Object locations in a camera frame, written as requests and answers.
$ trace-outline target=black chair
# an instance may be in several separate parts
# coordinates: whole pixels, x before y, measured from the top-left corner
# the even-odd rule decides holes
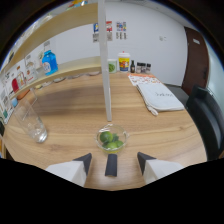
[[[224,118],[215,99],[208,90],[195,85],[186,106],[203,140],[207,160],[222,158],[224,152]]]

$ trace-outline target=white bottle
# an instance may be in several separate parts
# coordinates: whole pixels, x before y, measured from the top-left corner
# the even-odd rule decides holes
[[[20,71],[20,66],[17,67],[17,83],[19,89],[22,89],[26,85],[25,77],[22,71]]]
[[[31,56],[26,57],[26,82],[28,84],[32,83],[37,79],[37,71],[35,69],[34,63],[30,60]]]

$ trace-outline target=floor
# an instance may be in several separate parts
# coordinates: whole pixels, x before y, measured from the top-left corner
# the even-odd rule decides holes
[[[166,87],[177,97],[178,100],[184,105],[186,108],[186,102],[188,100],[188,95],[181,89],[180,86],[173,86],[169,84],[165,84]]]

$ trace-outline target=glass cup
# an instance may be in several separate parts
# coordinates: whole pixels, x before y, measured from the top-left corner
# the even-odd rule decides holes
[[[46,140],[46,128],[28,100],[23,98],[15,108],[14,114],[25,133],[35,142],[41,143]]]

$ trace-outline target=lid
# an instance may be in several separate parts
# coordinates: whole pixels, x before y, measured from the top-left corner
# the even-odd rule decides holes
[[[30,54],[26,57],[26,60],[28,60],[28,59],[30,59],[31,58],[31,56],[30,56]]]
[[[118,57],[122,57],[122,58],[130,58],[131,55],[130,55],[129,53],[124,53],[124,51],[123,51],[123,53],[119,53],[119,54],[118,54]]]
[[[46,47],[47,45],[49,45],[50,44],[50,41],[48,40],[48,41],[46,41],[45,43],[44,43],[44,47]]]

